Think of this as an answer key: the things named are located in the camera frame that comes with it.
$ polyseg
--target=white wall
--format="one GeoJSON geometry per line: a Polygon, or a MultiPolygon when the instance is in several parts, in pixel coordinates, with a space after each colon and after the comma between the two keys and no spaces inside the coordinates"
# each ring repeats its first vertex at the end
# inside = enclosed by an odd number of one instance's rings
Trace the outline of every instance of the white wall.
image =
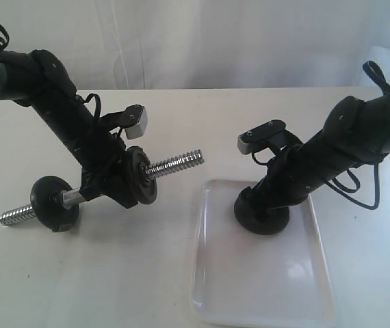
{"type": "Polygon", "coordinates": [[[390,80],[390,1],[0,0],[0,23],[79,89],[368,84],[367,59],[390,80]]]}

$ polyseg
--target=white tray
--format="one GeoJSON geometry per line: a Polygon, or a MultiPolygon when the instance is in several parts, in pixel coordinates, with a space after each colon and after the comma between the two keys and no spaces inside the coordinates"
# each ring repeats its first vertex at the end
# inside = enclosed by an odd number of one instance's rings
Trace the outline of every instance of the white tray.
{"type": "Polygon", "coordinates": [[[333,327],[335,303],[311,199],[291,207],[274,236],[252,234],[233,204],[253,182],[203,188],[192,306],[208,323],[238,327],[333,327]]]}

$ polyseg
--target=white table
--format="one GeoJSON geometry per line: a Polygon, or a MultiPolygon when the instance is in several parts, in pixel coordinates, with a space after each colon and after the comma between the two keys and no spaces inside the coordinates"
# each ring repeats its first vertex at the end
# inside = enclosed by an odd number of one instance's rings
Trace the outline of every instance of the white table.
{"type": "MultiPolygon", "coordinates": [[[[202,184],[264,174],[236,147],[248,128],[278,118],[307,140],[349,94],[374,88],[99,91],[103,113],[141,103],[145,136],[130,141],[152,161],[200,148],[206,163],[161,179],[157,201],[125,210],[102,197],[81,223],[54,234],[37,220],[0,225],[0,327],[210,327],[190,308],[202,184]]],[[[372,202],[372,169],[359,197],[372,202]]],[[[31,108],[0,101],[0,214],[27,203],[41,176],[80,183],[80,168],[31,108]]],[[[322,187],[313,194],[339,327],[390,327],[390,156],[372,212],[322,187]]]]}

